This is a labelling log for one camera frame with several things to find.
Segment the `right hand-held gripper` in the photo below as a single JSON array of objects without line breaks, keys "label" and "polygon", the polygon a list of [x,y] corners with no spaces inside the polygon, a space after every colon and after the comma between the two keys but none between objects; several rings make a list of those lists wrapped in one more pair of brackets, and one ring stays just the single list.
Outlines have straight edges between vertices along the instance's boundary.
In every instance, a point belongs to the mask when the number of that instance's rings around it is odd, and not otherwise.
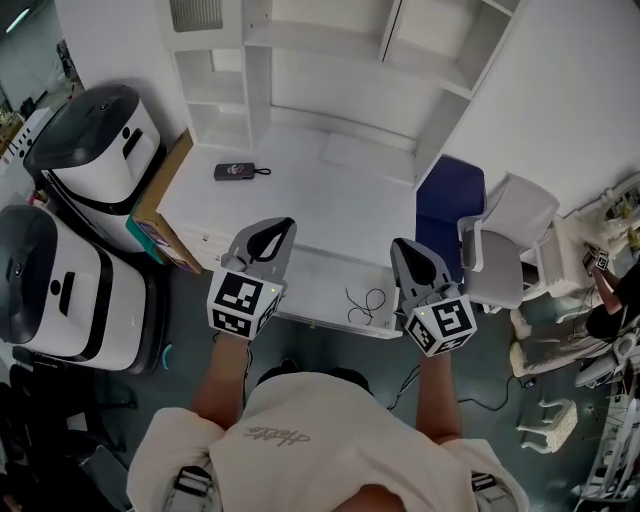
[{"label": "right hand-held gripper", "polygon": [[462,347],[476,332],[467,295],[450,282],[444,260],[406,238],[392,241],[390,257],[399,289],[397,324],[427,357]]}]

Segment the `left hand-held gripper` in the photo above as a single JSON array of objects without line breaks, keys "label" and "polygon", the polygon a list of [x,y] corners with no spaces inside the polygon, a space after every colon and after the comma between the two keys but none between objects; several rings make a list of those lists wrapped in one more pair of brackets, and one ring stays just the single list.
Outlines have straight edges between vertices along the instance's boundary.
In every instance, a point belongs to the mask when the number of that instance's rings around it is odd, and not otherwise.
[{"label": "left hand-held gripper", "polygon": [[284,275],[296,234],[291,217],[264,219],[238,232],[213,271],[207,296],[210,327],[246,340],[260,333],[287,288]]}]

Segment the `white desk drawer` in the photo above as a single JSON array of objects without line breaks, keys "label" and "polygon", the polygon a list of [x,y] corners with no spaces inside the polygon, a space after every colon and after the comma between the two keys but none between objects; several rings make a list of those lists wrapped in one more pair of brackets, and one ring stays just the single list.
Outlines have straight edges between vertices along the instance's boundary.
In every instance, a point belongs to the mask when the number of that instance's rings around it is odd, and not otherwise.
[{"label": "white desk drawer", "polygon": [[296,247],[285,273],[288,284],[277,315],[312,326],[380,339],[400,337],[398,289],[392,270]]}]

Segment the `person's left forearm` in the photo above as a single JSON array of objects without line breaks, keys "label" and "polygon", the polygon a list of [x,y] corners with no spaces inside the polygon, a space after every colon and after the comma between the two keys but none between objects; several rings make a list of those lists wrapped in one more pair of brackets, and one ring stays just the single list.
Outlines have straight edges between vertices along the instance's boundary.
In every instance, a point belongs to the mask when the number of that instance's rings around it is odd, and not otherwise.
[{"label": "person's left forearm", "polygon": [[196,391],[191,410],[200,418],[228,430],[243,409],[249,366],[248,342],[221,333],[214,343],[210,364]]}]

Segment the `person's right forearm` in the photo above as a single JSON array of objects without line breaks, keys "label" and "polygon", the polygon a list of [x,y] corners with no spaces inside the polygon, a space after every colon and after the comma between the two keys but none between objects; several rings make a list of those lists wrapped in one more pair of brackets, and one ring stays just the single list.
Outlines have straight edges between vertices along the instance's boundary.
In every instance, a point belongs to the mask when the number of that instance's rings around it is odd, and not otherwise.
[{"label": "person's right forearm", "polygon": [[419,432],[439,445],[462,437],[449,353],[423,358],[420,363],[415,425]]}]

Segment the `blue chair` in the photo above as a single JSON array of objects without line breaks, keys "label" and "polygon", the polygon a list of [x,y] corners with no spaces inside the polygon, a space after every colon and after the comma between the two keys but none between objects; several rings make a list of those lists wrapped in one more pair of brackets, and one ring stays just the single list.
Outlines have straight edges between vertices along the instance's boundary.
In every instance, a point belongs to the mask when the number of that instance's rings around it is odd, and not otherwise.
[{"label": "blue chair", "polygon": [[416,194],[415,240],[438,254],[451,278],[463,280],[458,221],[484,212],[484,172],[443,155]]}]

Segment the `person's black trouser legs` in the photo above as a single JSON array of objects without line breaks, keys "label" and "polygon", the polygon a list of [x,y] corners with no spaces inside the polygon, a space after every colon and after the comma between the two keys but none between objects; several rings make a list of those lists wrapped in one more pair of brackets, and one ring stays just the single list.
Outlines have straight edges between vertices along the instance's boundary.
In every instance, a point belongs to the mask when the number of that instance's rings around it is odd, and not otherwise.
[{"label": "person's black trouser legs", "polygon": [[268,370],[255,386],[251,399],[265,403],[340,403],[374,402],[368,381],[355,370],[332,368],[328,371],[303,371],[292,359],[284,359]]}]

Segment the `white black wheeled robot cart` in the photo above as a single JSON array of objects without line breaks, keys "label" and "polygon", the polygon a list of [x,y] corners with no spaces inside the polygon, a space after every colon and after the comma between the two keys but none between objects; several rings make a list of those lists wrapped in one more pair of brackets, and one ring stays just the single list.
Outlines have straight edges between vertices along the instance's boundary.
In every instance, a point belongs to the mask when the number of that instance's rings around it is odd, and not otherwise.
[{"label": "white black wheeled robot cart", "polygon": [[29,205],[0,210],[0,340],[64,363],[140,374],[160,357],[165,282]]},{"label": "white black wheeled robot cart", "polygon": [[61,107],[24,167],[110,246],[140,253],[127,221],[167,149],[139,93],[124,84],[82,92]]}]

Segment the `white ornate stool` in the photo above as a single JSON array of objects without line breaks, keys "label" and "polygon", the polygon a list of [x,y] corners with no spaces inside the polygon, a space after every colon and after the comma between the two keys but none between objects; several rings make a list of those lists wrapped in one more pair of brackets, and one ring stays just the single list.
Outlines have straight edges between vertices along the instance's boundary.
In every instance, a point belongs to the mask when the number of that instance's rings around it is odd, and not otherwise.
[{"label": "white ornate stool", "polygon": [[574,401],[564,398],[552,401],[540,400],[538,405],[543,409],[554,409],[554,412],[545,416],[540,426],[527,427],[518,425],[516,429],[524,433],[541,435],[544,437],[544,443],[536,444],[525,441],[520,447],[522,449],[531,449],[539,454],[556,453],[569,438],[578,423],[577,405]]}]

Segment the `person's cream shirt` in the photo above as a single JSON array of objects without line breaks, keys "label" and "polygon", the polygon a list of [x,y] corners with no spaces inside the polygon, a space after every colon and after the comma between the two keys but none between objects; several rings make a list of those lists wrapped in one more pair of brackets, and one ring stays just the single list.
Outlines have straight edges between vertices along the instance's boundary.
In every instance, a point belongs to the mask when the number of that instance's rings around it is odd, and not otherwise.
[{"label": "person's cream shirt", "polygon": [[[528,512],[526,494],[481,439],[442,445],[377,402],[265,403],[250,398],[228,430],[183,408],[153,417],[131,463],[135,512],[160,512],[184,466],[205,469],[222,512],[332,512],[362,486],[407,512]],[[496,485],[474,493],[473,472]]]}]

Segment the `person's chin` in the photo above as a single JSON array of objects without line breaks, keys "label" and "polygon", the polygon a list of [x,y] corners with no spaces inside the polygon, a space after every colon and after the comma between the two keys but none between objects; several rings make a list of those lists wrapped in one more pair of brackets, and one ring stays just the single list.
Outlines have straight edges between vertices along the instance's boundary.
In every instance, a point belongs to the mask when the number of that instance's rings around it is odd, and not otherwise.
[{"label": "person's chin", "polygon": [[401,498],[377,484],[362,486],[334,512],[407,512]]}]

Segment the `grey vent grille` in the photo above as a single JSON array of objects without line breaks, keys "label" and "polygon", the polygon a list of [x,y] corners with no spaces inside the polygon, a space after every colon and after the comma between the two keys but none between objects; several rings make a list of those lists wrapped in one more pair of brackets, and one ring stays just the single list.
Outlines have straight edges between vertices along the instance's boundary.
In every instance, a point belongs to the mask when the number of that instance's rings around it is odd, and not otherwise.
[{"label": "grey vent grille", "polygon": [[223,28],[222,0],[169,0],[169,8],[178,33]]}]

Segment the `grey metal equipment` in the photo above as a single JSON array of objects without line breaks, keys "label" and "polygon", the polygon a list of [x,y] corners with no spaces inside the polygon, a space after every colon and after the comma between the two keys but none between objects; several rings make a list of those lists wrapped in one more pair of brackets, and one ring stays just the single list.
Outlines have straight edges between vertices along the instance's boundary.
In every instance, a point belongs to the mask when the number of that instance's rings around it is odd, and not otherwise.
[{"label": "grey metal equipment", "polygon": [[605,423],[586,482],[577,488],[578,503],[614,506],[630,502],[640,491],[640,332],[629,332],[588,368],[605,373],[610,384]]}]

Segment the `white panel with black dots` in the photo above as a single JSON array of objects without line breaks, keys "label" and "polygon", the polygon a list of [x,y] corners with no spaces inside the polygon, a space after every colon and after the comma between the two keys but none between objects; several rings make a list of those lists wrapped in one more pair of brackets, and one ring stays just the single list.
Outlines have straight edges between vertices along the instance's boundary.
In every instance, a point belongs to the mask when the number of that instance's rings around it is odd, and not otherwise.
[{"label": "white panel with black dots", "polygon": [[28,153],[36,138],[46,124],[53,117],[54,111],[50,107],[35,110],[29,118],[27,118],[17,134],[8,142],[8,147],[2,155],[2,159],[6,165],[13,161],[22,162]]}]

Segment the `black office chair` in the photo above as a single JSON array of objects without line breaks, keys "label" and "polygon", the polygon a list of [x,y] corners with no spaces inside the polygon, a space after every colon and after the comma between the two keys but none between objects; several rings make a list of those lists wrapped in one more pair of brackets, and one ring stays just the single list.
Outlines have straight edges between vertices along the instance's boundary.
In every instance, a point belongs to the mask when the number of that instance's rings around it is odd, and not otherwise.
[{"label": "black office chair", "polygon": [[105,415],[134,410],[135,395],[96,391],[86,368],[14,364],[0,382],[1,512],[131,512],[124,441]]}]

